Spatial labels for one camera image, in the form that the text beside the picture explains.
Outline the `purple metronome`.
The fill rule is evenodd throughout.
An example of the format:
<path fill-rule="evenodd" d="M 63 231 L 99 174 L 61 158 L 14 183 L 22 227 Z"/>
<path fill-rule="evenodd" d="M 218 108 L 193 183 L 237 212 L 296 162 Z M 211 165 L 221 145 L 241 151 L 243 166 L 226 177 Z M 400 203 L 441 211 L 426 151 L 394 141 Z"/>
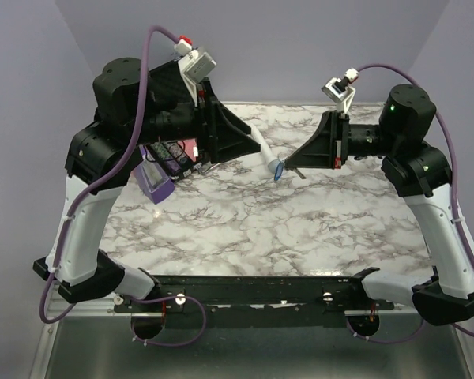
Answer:
<path fill-rule="evenodd" d="M 140 147 L 140 152 L 143 160 L 134 169 L 134 177 L 143 194 L 157 205 L 175 191 L 175 184 L 147 153 L 145 147 Z"/>

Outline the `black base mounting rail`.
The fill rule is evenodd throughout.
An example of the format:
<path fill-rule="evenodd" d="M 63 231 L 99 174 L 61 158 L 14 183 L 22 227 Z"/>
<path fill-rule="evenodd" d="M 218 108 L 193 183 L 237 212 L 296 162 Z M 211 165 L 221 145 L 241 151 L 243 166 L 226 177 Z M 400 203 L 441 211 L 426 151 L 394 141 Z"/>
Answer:
<path fill-rule="evenodd" d="M 158 304 L 125 299 L 134 318 L 162 317 L 168 328 L 343 328 L 345 314 L 391 310 L 372 300 L 356 276 L 159 276 Z"/>

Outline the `aluminium frame profile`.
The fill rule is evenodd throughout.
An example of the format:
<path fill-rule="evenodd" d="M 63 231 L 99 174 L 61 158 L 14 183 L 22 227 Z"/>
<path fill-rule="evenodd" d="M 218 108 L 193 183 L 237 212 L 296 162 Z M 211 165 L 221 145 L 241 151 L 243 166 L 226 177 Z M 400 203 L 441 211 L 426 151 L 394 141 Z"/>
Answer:
<path fill-rule="evenodd" d="M 54 284 L 45 285 L 43 290 L 46 295 L 41 295 L 45 298 L 40 304 L 43 305 L 43 310 L 48 318 L 58 316 L 69 305 L 68 303 L 55 291 L 57 287 Z M 89 302 L 79 303 L 66 315 L 65 319 L 83 318 L 93 320 L 98 317 L 114 317 L 113 296 L 108 295 L 104 298 L 91 300 Z M 36 348 L 32 369 L 29 378 L 46 378 L 51 359 L 51 353 L 55 345 L 55 339 L 60 326 L 60 322 L 54 324 L 43 324 L 42 332 L 40 334 L 39 343 Z"/>

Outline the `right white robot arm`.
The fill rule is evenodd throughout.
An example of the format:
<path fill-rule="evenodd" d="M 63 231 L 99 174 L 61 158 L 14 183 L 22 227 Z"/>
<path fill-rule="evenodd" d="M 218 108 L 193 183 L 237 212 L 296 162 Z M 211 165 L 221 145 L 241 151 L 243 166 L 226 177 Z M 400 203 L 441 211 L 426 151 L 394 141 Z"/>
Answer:
<path fill-rule="evenodd" d="M 326 111 L 312 137 L 284 168 L 340 169 L 350 156 L 381 156 L 382 171 L 416 218 L 434 265 L 430 278 L 369 271 L 348 289 L 348 301 L 366 309 L 375 300 L 411 306 L 431 325 L 474 317 L 474 241 L 457 199 L 455 166 L 424 138 L 437 114 L 419 86 L 399 84 L 378 124 L 352 124 L 346 110 Z"/>

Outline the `blue key tag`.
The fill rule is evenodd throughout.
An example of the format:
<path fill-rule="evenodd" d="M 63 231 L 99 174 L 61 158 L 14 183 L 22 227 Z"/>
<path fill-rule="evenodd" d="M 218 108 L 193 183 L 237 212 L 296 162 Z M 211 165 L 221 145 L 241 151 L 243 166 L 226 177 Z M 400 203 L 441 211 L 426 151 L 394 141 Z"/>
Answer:
<path fill-rule="evenodd" d="M 275 170 L 275 172 L 274 172 L 274 180 L 275 180 L 275 181 L 278 181 L 278 180 L 281 178 L 281 176 L 282 176 L 282 174 L 283 174 L 283 170 L 284 170 L 284 165 L 283 165 L 282 162 L 279 162 L 279 163 L 277 164 L 276 170 Z"/>

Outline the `white microphone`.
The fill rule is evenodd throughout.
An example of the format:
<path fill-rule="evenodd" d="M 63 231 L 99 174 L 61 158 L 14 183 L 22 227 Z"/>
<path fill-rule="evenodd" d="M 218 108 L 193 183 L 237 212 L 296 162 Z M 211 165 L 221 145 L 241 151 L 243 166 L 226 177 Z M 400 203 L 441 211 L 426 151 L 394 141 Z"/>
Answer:
<path fill-rule="evenodd" d="M 272 149 L 270 148 L 269 144 L 266 142 L 265 138 L 263 137 L 263 135 L 261 134 L 257 126 L 252 125 L 250 129 L 251 129 L 252 138 L 257 143 L 260 144 L 261 157 L 263 158 L 269 172 L 273 174 L 273 178 L 274 178 L 274 172 L 276 170 L 277 164 L 282 161 L 277 157 L 277 155 L 273 153 Z"/>

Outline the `black poker chip case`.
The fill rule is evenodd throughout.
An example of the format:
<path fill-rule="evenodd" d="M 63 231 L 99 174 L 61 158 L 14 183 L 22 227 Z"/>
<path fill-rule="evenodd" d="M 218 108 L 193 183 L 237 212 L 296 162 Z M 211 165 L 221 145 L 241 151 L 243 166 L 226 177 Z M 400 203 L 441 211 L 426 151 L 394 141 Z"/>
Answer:
<path fill-rule="evenodd" d="M 195 162 L 185 151 L 196 137 L 196 108 L 174 59 L 149 71 L 145 119 L 160 135 L 145 145 L 145 158 L 157 163 L 174 182 L 190 176 Z"/>

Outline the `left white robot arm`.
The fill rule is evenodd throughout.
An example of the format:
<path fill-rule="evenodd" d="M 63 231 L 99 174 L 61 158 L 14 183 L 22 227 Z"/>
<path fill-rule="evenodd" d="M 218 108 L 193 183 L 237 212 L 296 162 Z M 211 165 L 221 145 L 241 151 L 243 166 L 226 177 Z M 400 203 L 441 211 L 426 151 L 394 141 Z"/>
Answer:
<path fill-rule="evenodd" d="M 260 151 L 250 127 L 217 99 L 208 78 L 189 93 L 178 60 L 149 71 L 145 111 L 138 115 L 140 74 L 139 59 L 118 58 L 94 80 L 95 118 L 74 135 L 66 158 L 58 235 L 50 254 L 33 265 L 42 278 L 58 281 L 59 294 L 71 304 L 111 293 L 131 297 L 143 312 L 159 304 L 153 276 L 115 262 L 100 248 L 110 210 L 142 161 L 141 146 L 194 139 L 212 163 Z"/>

